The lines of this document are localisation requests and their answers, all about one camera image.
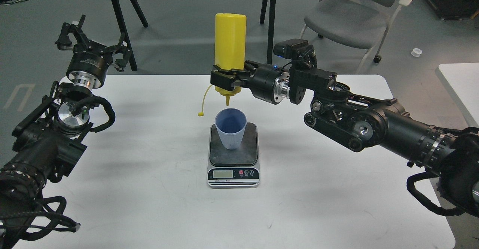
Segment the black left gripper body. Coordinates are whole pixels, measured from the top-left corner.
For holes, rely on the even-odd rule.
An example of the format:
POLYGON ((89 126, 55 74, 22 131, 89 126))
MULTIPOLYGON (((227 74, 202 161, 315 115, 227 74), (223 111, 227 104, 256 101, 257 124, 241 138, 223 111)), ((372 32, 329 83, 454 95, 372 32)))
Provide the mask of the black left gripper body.
POLYGON ((112 55, 74 53, 67 68, 67 78, 73 82, 79 77, 87 77, 91 84, 90 88, 97 89, 105 83, 108 67, 112 63, 112 55))

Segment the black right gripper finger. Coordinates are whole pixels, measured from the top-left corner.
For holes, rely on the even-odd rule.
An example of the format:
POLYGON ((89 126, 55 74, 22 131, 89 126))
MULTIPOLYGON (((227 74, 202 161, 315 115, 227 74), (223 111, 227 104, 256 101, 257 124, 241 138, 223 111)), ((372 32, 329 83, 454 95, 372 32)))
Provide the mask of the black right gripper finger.
POLYGON ((213 78, 249 78, 253 77, 256 73, 256 70, 261 65, 254 61, 245 61, 243 68, 236 67, 230 70, 225 70, 220 66, 213 65, 213 78))
POLYGON ((244 87, 247 71, 211 71, 210 83, 232 92, 235 87, 244 87))

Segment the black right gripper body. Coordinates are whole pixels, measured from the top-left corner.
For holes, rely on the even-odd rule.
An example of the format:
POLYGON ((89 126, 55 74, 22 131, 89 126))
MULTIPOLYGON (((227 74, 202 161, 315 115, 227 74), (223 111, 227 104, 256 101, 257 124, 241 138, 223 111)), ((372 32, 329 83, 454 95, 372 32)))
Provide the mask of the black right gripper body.
POLYGON ((253 96, 271 104, 289 99, 288 71, 271 64, 245 63, 249 73, 243 79, 243 87, 250 89, 253 96))

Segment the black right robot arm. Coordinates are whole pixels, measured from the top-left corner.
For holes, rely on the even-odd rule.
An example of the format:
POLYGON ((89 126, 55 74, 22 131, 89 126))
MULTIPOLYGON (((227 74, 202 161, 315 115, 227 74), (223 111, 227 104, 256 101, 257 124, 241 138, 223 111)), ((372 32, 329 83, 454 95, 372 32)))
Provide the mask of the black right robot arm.
POLYGON ((313 92, 304 122, 353 152, 379 145, 424 172, 406 181, 408 192, 441 216, 468 213, 478 217, 478 128, 450 129, 412 119, 393 99, 375 99, 350 92, 336 73, 310 61, 292 61, 289 68, 246 61, 242 69, 214 65, 210 82, 227 92, 250 89, 271 104, 289 99, 299 104, 313 92))

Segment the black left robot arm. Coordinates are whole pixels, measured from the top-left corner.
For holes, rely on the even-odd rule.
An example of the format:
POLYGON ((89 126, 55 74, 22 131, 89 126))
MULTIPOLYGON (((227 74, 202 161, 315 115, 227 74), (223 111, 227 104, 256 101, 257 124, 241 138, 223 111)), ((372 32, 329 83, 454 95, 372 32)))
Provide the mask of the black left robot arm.
POLYGON ((53 231, 77 232, 80 223, 64 215, 62 196, 45 198, 48 181, 67 177, 86 150, 82 143, 89 132, 101 132, 115 122, 115 112, 93 89, 101 88, 108 68, 122 72, 132 55, 126 33, 119 42, 105 46, 87 38, 79 22, 62 25, 56 45, 72 50, 65 73, 67 82, 53 82, 50 94, 13 130, 16 155, 0 173, 1 248, 11 249, 19 240, 35 241, 53 231))

